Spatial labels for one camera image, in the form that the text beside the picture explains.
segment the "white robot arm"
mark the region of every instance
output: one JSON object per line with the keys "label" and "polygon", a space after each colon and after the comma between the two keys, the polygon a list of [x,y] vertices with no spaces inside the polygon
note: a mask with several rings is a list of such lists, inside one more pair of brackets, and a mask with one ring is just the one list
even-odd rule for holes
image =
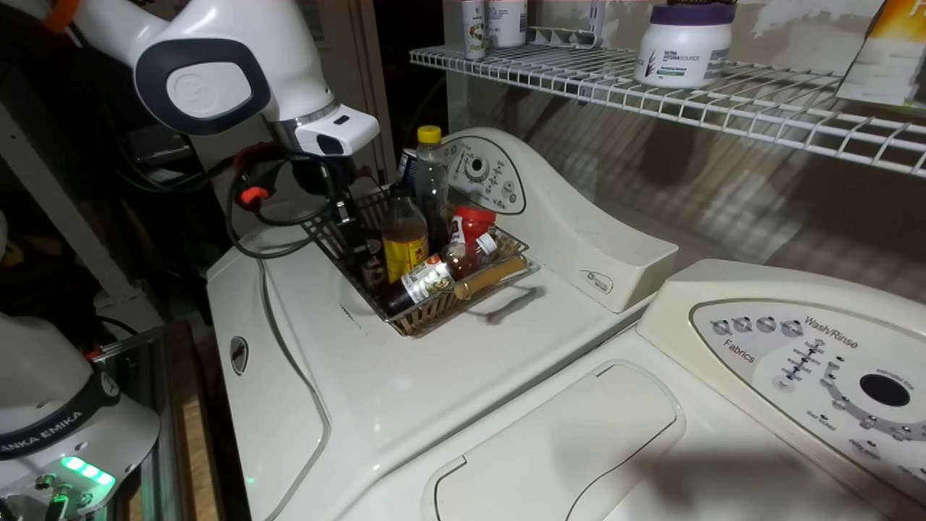
{"label": "white robot arm", "polygon": [[[0,0],[45,16],[48,0]],[[74,24],[90,47],[127,63],[140,100],[179,132],[220,132],[265,113],[281,144],[353,157],[379,132],[336,105],[297,0],[188,0],[163,19],[130,0],[81,0]]]}

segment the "dial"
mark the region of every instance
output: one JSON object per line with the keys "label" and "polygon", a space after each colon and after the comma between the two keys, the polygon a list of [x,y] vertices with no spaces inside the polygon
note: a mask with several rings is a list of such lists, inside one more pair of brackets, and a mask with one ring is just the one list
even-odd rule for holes
{"label": "dial", "polygon": [[511,154],[490,138],[448,138],[448,183],[499,215],[521,215],[528,193]]}
{"label": "dial", "polygon": [[926,339],[790,302],[692,312],[712,354],[755,394],[926,507]]}

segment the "wire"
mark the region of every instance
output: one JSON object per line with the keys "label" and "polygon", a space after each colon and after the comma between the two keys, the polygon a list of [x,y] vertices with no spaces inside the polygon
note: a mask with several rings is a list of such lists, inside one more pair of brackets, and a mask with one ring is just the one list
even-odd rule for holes
{"label": "wire", "polygon": [[438,76],[438,82],[428,87],[428,92],[424,95],[424,100],[412,109],[412,126],[407,131],[409,141],[417,141],[417,118],[425,113],[425,106],[434,100],[434,95],[440,92],[446,76]]}
{"label": "wire", "polygon": [[137,328],[130,328],[130,325],[124,325],[124,320],[117,320],[117,319],[111,319],[111,315],[97,315],[101,325],[114,325],[114,328],[120,328],[120,331],[124,331],[127,336],[140,336],[140,331]]}
{"label": "wire", "polygon": [[108,141],[114,141],[117,147],[117,158],[122,161],[122,168],[117,168],[120,180],[124,184],[130,184],[133,192],[142,192],[142,193],[150,193],[150,196],[172,196],[172,193],[194,193],[194,192],[203,192],[205,184],[211,184],[216,176],[220,176],[224,170],[230,170],[234,166],[234,157],[227,157],[220,161],[216,161],[211,168],[205,170],[197,170],[197,173],[184,173],[179,180],[172,180],[172,183],[150,183],[145,176],[145,170],[124,154],[122,147],[122,138],[120,138],[120,131],[117,131],[117,118],[114,118],[114,106],[111,106],[111,98],[114,95],[101,95],[101,118],[100,124],[104,124],[104,137]]}
{"label": "wire", "polygon": [[239,193],[239,184],[231,183],[230,184],[230,206],[227,206],[227,234],[230,234],[230,242],[239,249],[239,251],[244,251],[244,254],[249,254],[249,258],[259,258],[259,260],[266,260],[266,258],[286,258],[286,254],[297,254],[299,249],[305,249],[305,245],[310,245],[314,239],[315,239],[315,234],[314,234],[314,228],[307,228],[307,222],[299,222],[305,232],[307,232],[307,236],[305,239],[294,239],[294,242],[278,242],[278,245],[273,245],[273,249],[249,249],[249,245],[244,245],[244,239],[240,239],[240,234],[234,232],[234,193]]}
{"label": "wire", "polygon": [[269,216],[260,203],[255,206],[259,219],[266,222],[266,225],[302,225],[302,222],[315,219],[321,210],[328,210],[328,206],[318,209],[318,210],[307,210],[302,216],[281,219],[281,216]]}

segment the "white bottle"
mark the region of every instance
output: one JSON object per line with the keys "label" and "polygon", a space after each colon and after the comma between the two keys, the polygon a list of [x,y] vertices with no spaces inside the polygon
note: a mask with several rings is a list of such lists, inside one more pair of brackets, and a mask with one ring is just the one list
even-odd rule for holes
{"label": "white bottle", "polygon": [[707,87],[732,40],[732,6],[655,6],[635,77],[655,87]]}
{"label": "white bottle", "polygon": [[469,60],[488,58],[488,48],[490,48],[488,0],[464,0],[464,47]]}
{"label": "white bottle", "polygon": [[490,0],[490,40],[493,47],[528,44],[528,0]]}

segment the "wire shelf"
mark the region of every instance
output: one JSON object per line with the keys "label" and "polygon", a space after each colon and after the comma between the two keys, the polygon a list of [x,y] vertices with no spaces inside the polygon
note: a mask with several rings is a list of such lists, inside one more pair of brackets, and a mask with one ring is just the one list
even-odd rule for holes
{"label": "wire shelf", "polygon": [[547,47],[495,48],[485,60],[428,47],[412,48],[412,63],[926,176],[926,126],[846,109],[841,76],[726,63],[707,90],[668,90],[635,82],[635,51]]}

